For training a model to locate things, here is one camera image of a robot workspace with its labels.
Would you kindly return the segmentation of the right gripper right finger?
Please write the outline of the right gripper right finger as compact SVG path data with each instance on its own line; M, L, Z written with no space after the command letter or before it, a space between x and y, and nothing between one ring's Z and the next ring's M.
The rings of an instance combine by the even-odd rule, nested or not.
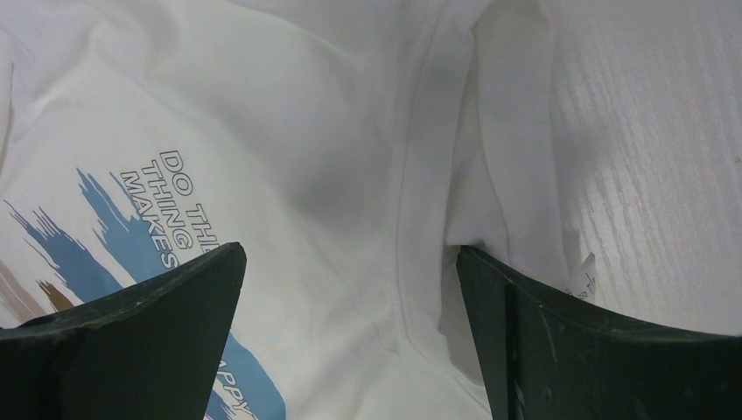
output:
M494 418L740 418L740 337L609 311L474 247L457 272Z

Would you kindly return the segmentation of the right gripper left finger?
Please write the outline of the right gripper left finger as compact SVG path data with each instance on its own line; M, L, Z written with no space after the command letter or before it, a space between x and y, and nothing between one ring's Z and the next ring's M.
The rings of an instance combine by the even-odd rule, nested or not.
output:
M4 419L201 419L247 258L231 242L1 332Z

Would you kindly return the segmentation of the white printed t shirt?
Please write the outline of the white printed t shirt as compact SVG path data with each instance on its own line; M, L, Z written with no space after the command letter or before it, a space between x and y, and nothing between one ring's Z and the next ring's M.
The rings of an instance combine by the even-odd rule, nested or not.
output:
M570 277L559 8L2 2L2 326L239 242L207 418L490 418L445 281Z

